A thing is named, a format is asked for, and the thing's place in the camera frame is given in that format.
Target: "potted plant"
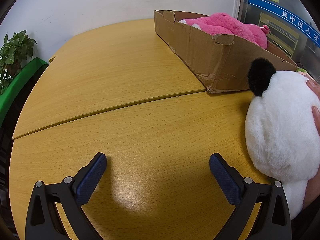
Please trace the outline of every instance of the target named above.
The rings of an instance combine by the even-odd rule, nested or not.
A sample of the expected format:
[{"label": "potted plant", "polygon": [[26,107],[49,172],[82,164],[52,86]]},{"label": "potted plant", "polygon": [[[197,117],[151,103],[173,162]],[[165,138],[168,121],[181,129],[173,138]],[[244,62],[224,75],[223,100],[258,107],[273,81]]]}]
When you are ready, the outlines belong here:
[{"label": "potted plant", "polygon": [[21,61],[32,58],[36,41],[30,39],[26,30],[14,33],[8,40],[8,33],[4,37],[4,45],[0,50],[0,95],[9,86],[12,79],[21,71]]}]

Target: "pink stuffed animal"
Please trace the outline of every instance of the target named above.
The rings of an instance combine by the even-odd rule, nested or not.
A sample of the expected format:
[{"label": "pink stuffed animal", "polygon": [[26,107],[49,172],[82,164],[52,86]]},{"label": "pink stuffed animal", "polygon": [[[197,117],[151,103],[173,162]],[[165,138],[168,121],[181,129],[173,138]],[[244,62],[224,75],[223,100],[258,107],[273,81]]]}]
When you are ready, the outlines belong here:
[{"label": "pink stuffed animal", "polygon": [[216,34],[233,34],[251,41],[264,49],[268,46],[266,35],[270,29],[266,25],[259,27],[254,24],[243,24],[227,13],[215,13],[211,16],[198,19],[184,19],[180,22],[198,28],[212,36]]}]

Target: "wooden table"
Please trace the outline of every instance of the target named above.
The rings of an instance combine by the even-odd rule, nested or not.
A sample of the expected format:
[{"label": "wooden table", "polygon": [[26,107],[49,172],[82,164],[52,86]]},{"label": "wooden table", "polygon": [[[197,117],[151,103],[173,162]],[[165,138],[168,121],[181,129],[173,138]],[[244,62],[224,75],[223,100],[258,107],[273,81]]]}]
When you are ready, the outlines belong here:
[{"label": "wooden table", "polygon": [[212,240],[234,208],[210,173],[212,153],[268,182],[245,145],[251,93],[205,92],[152,20],[82,33],[55,56],[14,135],[9,187],[20,239],[34,183],[74,176],[97,152],[108,167],[83,210],[105,240]]}]

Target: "metal screw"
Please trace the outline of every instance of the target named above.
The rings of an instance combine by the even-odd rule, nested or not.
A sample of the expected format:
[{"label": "metal screw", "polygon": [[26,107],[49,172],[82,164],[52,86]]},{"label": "metal screw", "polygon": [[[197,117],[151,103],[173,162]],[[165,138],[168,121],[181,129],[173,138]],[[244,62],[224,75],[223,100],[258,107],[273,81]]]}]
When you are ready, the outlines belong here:
[{"label": "metal screw", "polygon": [[41,185],[42,185],[42,181],[37,181],[36,182],[36,187],[41,187]]},{"label": "metal screw", "polygon": [[281,187],[281,182],[275,181],[275,185],[276,185],[276,187]]},{"label": "metal screw", "polygon": [[66,177],[66,178],[63,180],[63,182],[66,183],[66,184],[70,183],[71,181],[72,181],[72,178],[71,178],[71,177]]},{"label": "metal screw", "polygon": [[248,183],[248,184],[251,184],[253,182],[253,180],[251,178],[249,178],[249,177],[246,177],[246,178],[244,178],[244,182]]}]

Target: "fingernail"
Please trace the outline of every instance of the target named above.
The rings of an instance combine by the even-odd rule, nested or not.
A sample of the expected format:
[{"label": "fingernail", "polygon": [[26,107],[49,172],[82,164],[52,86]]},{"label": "fingernail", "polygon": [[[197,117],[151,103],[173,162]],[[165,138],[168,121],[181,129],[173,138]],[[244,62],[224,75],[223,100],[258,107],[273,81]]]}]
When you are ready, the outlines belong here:
[{"label": "fingernail", "polygon": [[314,80],[314,79],[312,78],[312,76],[310,76],[308,73],[304,73],[303,75],[304,75],[306,78],[308,78],[308,79]]},{"label": "fingernail", "polygon": [[311,107],[311,110],[312,110],[312,111],[315,111],[315,114],[316,114],[317,116],[320,115],[320,111],[319,111],[318,107],[313,106],[313,107]]},{"label": "fingernail", "polygon": [[313,82],[311,82],[310,79],[307,80],[307,85],[310,86],[310,87],[312,87],[312,88],[315,88],[315,87],[316,87],[316,85],[315,85]]}]

